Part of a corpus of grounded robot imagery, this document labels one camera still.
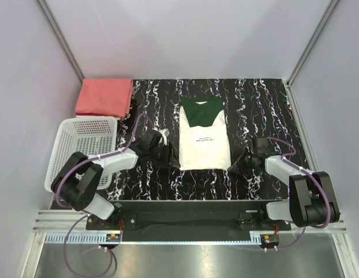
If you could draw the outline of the white and green raglan t-shirt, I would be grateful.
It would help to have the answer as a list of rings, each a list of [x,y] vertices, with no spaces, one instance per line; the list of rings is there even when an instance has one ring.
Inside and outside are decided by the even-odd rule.
[[[182,97],[179,111],[180,170],[226,170],[230,144],[222,98]]]

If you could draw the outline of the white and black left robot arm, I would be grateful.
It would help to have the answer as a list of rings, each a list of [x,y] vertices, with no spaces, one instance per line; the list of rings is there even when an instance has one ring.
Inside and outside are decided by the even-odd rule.
[[[93,215],[106,229],[113,229],[121,223],[120,208],[97,193],[100,180],[147,161],[159,168],[179,167],[169,135],[168,129],[150,129],[115,152],[91,157],[75,152],[50,184],[50,190],[66,206]]]

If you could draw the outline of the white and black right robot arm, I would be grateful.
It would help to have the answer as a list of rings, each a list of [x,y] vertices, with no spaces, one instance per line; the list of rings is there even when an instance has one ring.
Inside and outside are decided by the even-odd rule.
[[[300,228],[324,229],[340,220],[329,174],[295,164],[288,159],[295,154],[296,149],[279,138],[259,137],[253,139],[251,150],[244,150],[228,168],[229,172],[242,175],[263,171],[289,187],[289,199],[269,202],[257,215],[262,229],[271,229],[278,221]]]

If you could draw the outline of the folded white t-shirt under stack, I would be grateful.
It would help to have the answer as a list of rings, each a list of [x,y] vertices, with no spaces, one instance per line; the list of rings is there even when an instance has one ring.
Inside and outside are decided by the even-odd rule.
[[[111,115],[78,115],[76,114],[76,118],[83,118],[83,117],[113,117],[116,120],[121,120],[119,116],[111,116]]]

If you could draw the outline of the white perforated plastic basket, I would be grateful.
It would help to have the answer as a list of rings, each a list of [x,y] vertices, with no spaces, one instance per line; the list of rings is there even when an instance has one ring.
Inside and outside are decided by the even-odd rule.
[[[112,152],[116,147],[118,121],[111,116],[82,116],[66,119],[59,125],[45,178],[50,186],[74,152],[97,156]]]

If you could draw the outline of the folded pink t-shirt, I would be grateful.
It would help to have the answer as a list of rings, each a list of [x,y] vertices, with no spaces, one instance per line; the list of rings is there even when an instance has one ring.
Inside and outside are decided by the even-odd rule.
[[[84,79],[75,113],[123,119],[129,114],[132,94],[132,79]]]

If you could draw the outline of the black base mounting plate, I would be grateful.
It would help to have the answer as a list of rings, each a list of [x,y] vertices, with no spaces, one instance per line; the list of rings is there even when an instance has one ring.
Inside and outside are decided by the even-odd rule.
[[[184,243],[250,242],[250,232],[290,231],[284,221],[271,221],[264,213],[266,201],[260,200],[191,200],[133,201],[116,203],[123,223],[123,242]],[[91,216],[86,229],[113,232]]]

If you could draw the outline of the right small circuit board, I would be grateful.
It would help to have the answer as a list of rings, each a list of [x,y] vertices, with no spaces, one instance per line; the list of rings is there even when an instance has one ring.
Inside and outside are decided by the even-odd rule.
[[[280,242],[280,237],[278,234],[272,234],[272,235],[263,235],[261,237],[261,242],[263,244],[272,244],[272,245],[278,245]]]

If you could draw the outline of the small circuit board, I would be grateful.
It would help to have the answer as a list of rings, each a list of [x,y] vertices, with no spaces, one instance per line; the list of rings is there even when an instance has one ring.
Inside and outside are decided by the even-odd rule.
[[[121,242],[122,234],[121,233],[109,233],[106,236],[106,241],[108,242]]]
[[[272,244],[272,245],[278,245],[280,242],[280,237],[278,234],[272,234],[272,235],[263,235],[261,237],[261,242],[263,244]]]

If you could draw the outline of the left small circuit board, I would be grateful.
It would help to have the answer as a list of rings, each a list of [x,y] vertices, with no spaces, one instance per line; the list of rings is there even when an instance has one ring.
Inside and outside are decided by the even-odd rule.
[[[109,233],[106,236],[106,241],[108,242],[121,242],[122,234],[121,233]]]

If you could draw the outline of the slotted aluminium front rail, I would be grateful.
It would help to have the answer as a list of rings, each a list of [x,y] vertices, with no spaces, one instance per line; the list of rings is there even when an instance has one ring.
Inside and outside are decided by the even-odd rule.
[[[128,210],[110,226],[95,215],[42,210],[33,231],[45,233],[48,243],[258,246],[278,244],[279,235],[301,229],[285,221],[261,222],[256,211]]]

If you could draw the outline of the left aluminium frame post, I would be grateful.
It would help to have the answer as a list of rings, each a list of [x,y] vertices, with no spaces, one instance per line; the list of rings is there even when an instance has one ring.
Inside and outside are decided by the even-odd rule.
[[[63,51],[64,55],[66,56],[73,72],[77,76],[80,83],[83,82],[83,79],[85,78],[67,40],[65,39],[62,30],[48,4],[45,0],[36,0],[36,4],[39,6],[42,14],[44,15],[52,33],[54,34],[58,44],[61,47],[61,50]]]

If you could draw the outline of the aluminium frame post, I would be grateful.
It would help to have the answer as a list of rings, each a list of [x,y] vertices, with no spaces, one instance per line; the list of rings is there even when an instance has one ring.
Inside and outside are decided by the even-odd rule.
[[[58,44],[61,47],[61,50],[63,51],[64,55],[66,56],[73,72],[77,76],[80,83],[83,82],[83,79],[85,78],[67,40],[65,39],[62,30],[48,4],[45,0],[36,0],[36,4],[39,6],[42,14],[44,15],[52,33],[54,34]]]
[[[297,79],[299,73],[301,72],[303,66],[307,62],[311,52],[313,51],[316,43],[318,42],[321,34],[325,30],[326,26],[328,25],[331,17],[334,15],[334,13],[340,3],[341,3],[341,0],[330,0],[320,21],[318,22],[314,32],[312,33],[303,53],[301,54],[296,66],[294,67],[290,77],[286,81],[286,84],[289,88],[291,88],[292,85],[294,84],[294,82]]]

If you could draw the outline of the right aluminium frame post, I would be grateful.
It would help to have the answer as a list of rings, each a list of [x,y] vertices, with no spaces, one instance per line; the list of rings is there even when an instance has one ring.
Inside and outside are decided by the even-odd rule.
[[[331,17],[334,15],[334,13],[340,3],[341,3],[341,0],[330,0],[320,21],[318,22],[314,32],[312,33],[303,53],[301,54],[296,66],[294,67],[290,77],[286,81],[286,84],[289,88],[291,88],[292,85],[294,84],[294,82],[297,79],[299,73],[301,72],[303,66],[307,62],[311,52],[313,51],[316,43],[318,42],[321,34],[325,30],[326,26],[328,25]]]

